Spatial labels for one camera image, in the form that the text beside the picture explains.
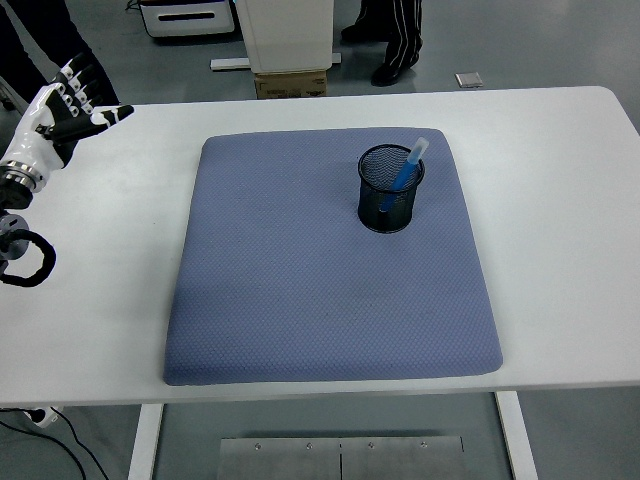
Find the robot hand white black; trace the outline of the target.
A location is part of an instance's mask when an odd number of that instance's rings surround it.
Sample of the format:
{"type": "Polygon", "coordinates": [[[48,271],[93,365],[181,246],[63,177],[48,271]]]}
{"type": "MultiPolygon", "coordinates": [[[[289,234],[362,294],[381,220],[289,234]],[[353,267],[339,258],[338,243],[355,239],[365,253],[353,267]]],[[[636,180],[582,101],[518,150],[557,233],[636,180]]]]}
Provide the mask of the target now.
{"type": "Polygon", "coordinates": [[[76,144],[116,126],[131,105],[107,105],[97,69],[84,54],[67,62],[27,107],[1,164],[26,165],[40,175],[64,168],[76,144]]]}

